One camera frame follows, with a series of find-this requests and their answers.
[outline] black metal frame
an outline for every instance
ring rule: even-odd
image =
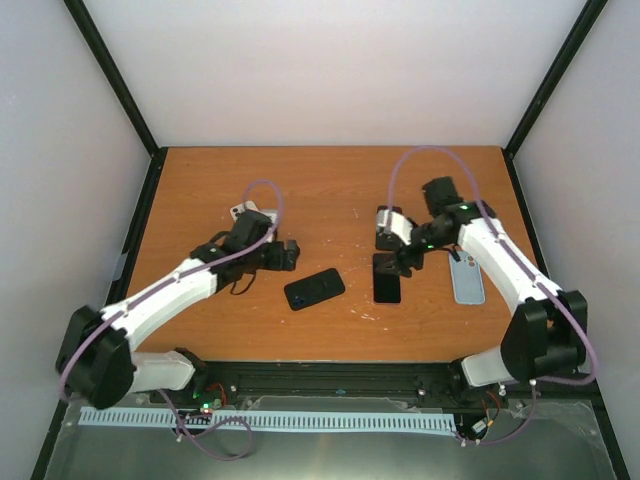
[[[167,148],[159,148],[156,144],[83,1],[64,0],[64,3],[151,157],[142,192],[123,246],[123,254],[127,255],[124,269],[121,277],[112,283],[107,298],[107,303],[113,303],[126,296],[156,188],[162,174]],[[514,159],[518,149],[606,3],[607,0],[586,1],[582,12],[531,100],[511,140],[503,149],[507,171],[522,212],[536,261],[540,270],[545,274],[547,273],[546,264],[520,182],[518,181]],[[447,412],[456,414],[482,413],[479,405],[461,407],[446,399],[436,398],[429,393],[430,385],[441,379],[445,374],[444,369],[446,366],[444,364],[216,362],[214,365],[215,371],[219,372],[221,380],[226,385],[236,386],[236,392],[230,395],[230,400],[236,402],[242,401],[244,397],[257,395],[371,396],[389,397],[421,407],[442,408]],[[617,477],[619,479],[630,478],[598,386],[594,384],[576,389],[575,387],[568,388],[562,385],[544,384],[540,385],[540,388],[545,398],[590,401],[596,413]],[[526,385],[514,386],[510,387],[509,394],[518,398],[526,398],[530,391]],[[44,478],[65,410],[66,405],[59,402],[33,471],[31,477],[33,480]]]

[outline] black cable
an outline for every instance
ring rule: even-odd
[[[231,295],[242,295],[243,293],[247,293],[247,291],[251,288],[251,285],[253,285],[253,282],[256,281],[257,276],[258,272],[253,272],[253,276],[251,277],[251,280],[249,280],[249,284],[244,287],[244,290],[242,290],[241,292],[236,293],[236,286],[238,285],[238,282],[233,282],[233,286],[231,287],[231,291],[229,293]]]
[[[218,232],[216,233],[213,238],[211,240],[209,240],[209,243],[216,243],[218,240],[220,240],[222,237],[226,237],[227,235],[229,235],[231,232],[227,231],[227,230],[223,230],[222,232]]]

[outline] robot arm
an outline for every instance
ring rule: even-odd
[[[56,369],[62,373],[69,358],[88,335],[114,314],[124,311],[80,356],[67,377],[67,386],[96,408],[108,408],[129,392],[206,386],[206,366],[185,349],[168,353],[136,353],[156,329],[193,305],[220,292],[244,274],[258,269],[294,270],[300,249],[295,240],[275,241],[229,262],[208,267],[214,260],[255,244],[272,225],[266,215],[242,213],[230,232],[221,232],[191,252],[175,270],[141,292],[100,311],[88,306],[71,317]],[[216,244],[225,237],[222,245]]]
[[[399,211],[379,209],[376,244],[393,253],[378,270],[411,277],[412,268],[422,269],[425,253],[459,245],[477,259],[512,315],[500,346],[454,362],[461,388],[513,379],[526,382],[581,365],[586,356],[584,345],[538,285],[555,295],[583,330],[587,323],[584,297],[579,292],[564,292],[545,277],[511,241],[491,208],[483,205],[490,226],[475,202],[464,202],[458,196],[450,177],[429,182],[423,192],[434,217],[427,224],[418,226]]]

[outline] white wall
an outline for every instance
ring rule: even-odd
[[[584,0],[88,0],[163,145],[505,145]]]
[[[62,1],[0,11],[0,477],[22,479],[69,316],[104,302],[148,156]]]
[[[640,478],[640,35],[609,2],[516,156],[551,273],[589,301],[598,379]]]

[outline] wooden table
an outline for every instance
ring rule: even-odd
[[[156,331],[143,351],[187,347],[205,360],[435,362],[497,345],[510,316],[485,277],[486,303],[455,303],[447,254],[425,256],[424,270],[402,279],[400,305],[372,301],[375,213],[386,201],[396,160],[407,147],[171,148],[156,192],[129,294],[175,268],[197,245],[228,230],[229,208],[258,178],[284,194],[280,239],[301,247],[295,272],[259,271],[251,289],[229,289],[194,305]],[[475,173],[483,198],[533,261],[533,252],[498,147],[455,147]],[[451,175],[471,199],[460,168],[446,155],[420,152],[403,167],[396,201],[418,223],[429,220],[420,187]],[[251,199],[275,208],[259,187]],[[326,268],[338,269],[344,295],[298,312],[285,284]]]

